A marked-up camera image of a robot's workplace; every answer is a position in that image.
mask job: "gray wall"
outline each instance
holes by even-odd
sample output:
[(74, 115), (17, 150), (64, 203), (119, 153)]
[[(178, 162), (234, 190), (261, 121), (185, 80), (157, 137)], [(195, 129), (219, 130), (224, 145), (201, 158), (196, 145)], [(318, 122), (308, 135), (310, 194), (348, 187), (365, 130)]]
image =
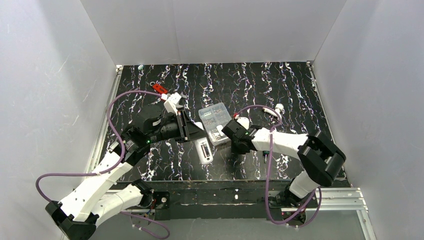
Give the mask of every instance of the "gray wall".
[(315, 59), (346, 0), (81, 0), (117, 65)]
[[(0, 65), (0, 239), (58, 240), (35, 181), (86, 169), (115, 66), (78, 0), (2, 0)], [(81, 180), (41, 187), (60, 200)]]
[[(365, 240), (356, 211), (322, 211), (307, 227), (275, 225), (265, 219), (180, 219), (161, 221), (171, 232), (168, 240)], [(161, 236), (166, 231), (151, 224)], [(116, 215), (104, 222), (90, 240), (156, 240), (137, 228), (130, 217)]]
[(424, 1), (348, 0), (314, 63), (377, 238), (423, 239)]

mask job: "purple cable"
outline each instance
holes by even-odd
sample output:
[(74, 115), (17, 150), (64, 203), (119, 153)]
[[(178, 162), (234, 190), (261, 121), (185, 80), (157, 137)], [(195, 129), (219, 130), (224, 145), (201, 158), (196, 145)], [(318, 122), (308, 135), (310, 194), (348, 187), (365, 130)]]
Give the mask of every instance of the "purple cable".
[[(247, 110), (247, 109), (252, 109), (252, 108), (266, 108), (269, 109), (270, 111), (274, 112), (276, 116), (278, 116), (278, 123), (273, 125), (271, 127), (271, 129), (269, 130), (271, 132), (271, 134), (269, 135), (269, 156), (268, 156), (268, 168), (267, 168), (267, 172), (266, 172), (266, 181), (265, 181), (265, 210), (266, 210), (266, 215), (269, 218), (269, 220), (277, 225), (282, 225), (282, 224), (286, 224), (288, 221), (292, 220), (294, 217), (296, 217), (300, 211), (302, 209), (304, 209), (308, 203), (311, 201), (312, 197), (314, 196), (314, 193), (311, 192), (311, 194), (309, 195), (309, 197), (306, 199), (306, 201), (304, 202), (304, 204), (302, 206), (300, 206), (291, 216), (289, 216), (288, 218), (286, 218), (283, 221), (276, 221), (273, 219), (273, 217), (271, 216), (271, 212), (270, 212), (270, 208), (268, 207), (268, 191), (270, 188), (270, 175), (271, 175), (271, 161), (273, 160), (273, 146), (274, 146), (274, 138), (273, 138), (273, 131), (276, 127), (280, 126), (281, 124), (283, 124), (282, 119), (280, 117), (280, 115), (277, 114), (277, 112), (265, 105), (250, 105), (250, 106), (246, 106), (244, 108), (242, 108), (240, 111), (237, 112), (237, 115), (239, 115), (242, 111)], [(317, 216), (318, 210), (320, 209), (321, 206), (321, 200), (322, 200), (322, 195), (321, 195), (321, 188), (318, 188), (319, 190), (319, 203), (318, 203), (318, 207), (316, 208), (315, 213), (313, 214), (312, 218), (305, 224), (303, 224), (302, 226), (306, 226), (309, 223), (311, 223), (312, 220), (314, 220), (314, 218)]]
[[(126, 92), (118, 95), (117, 97), (115, 97), (114, 100), (112, 100), (112, 102), (107, 107), (106, 116), (107, 116), (107, 121), (109, 123), (110, 129), (112, 129), (112, 132), (117, 137), (118, 142), (120, 143), (120, 149), (122, 149), (122, 151), (120, 153), (119, 160), (113, 166), (109, 167), (106, 170), (99, 172), (100, 174), (105, 174), (105, 173), (108, 173), (109, 171), (113, 170), (114, 168), (116, 168), (121, 163), (122, 159), (124, 159), (125, 145), (124, 145), (124, 142), (123, 142), (120, 134), (118, 133), (117, 129), (115, 128), (114, 124), (112, 123), (111, 110), (112, 110), (114, 103), (118, 99), (120, 99), (121, 97), (126, 96), (128, 94), (150, 94), (150, 95), (153, 95), (153, 96), (157, 96), (159, 98), (162, 96), (161, 94), (154, 93), (154, 92), (142, 91), (142, 90), (132, 90), (132, 91), (126, 91)], [(92, 177), (92, 176), (96, 176), (96, 175), (97, 175), (97, 173), (94, 173), (94, 172), (92, 172), (92, 173), (58, 173), (58, 172), (46, 173), (46, 174), (43, 174), (43, 175), (41, 175), (37, 178), (37, 180), (35, 181), (35, 188), (37, 189), (37, 191), (41, 195), (41, 197), (43, 197), (48, 202), (51, 202), (52, 200), (50, 198), (48, 198), (40, 188), (40, 180), (41, 179), (46, 178), (46, 177)]]
[(146, 228), (144, 228), (140, 225), (134, 224), (134, 226), (136, 226), (137, 228), (141, 228), (142, 231), (145, 231), (146, 233), (152, 235), (153, 237), (155, 237), (157, 239), (167, 239), (171, 235), (170, 229), (165, 224), (163, 224), (161, 222), (158, 222), (158, 221), (155, 221), (155, 220), (152, 220), (150, 218), (143, 217), (143, 216), (140, 216), (140, 215), (135, 215), (135, 214), (132, 214), (132, 213), (129, 213), (129, 212), (125, 212), (125, 211), (121, 211), (120, 213), (123, 214), (123, 215), (138, 218), (138, 219), (141, 219), (141, 220), (146, 220), (146, 221), (149, 221), (151, 223), (157, 224), (157, 225), (161, 226), (162, 228), (164, 228), (168, 232), (168, 234), (166, 236), (159, 236), (156, 233), (154, 233), (154, 232), (152, 232), (152, 231), (150, 231), (150, 230), (148, 230), (148, 229), (146, 229)]

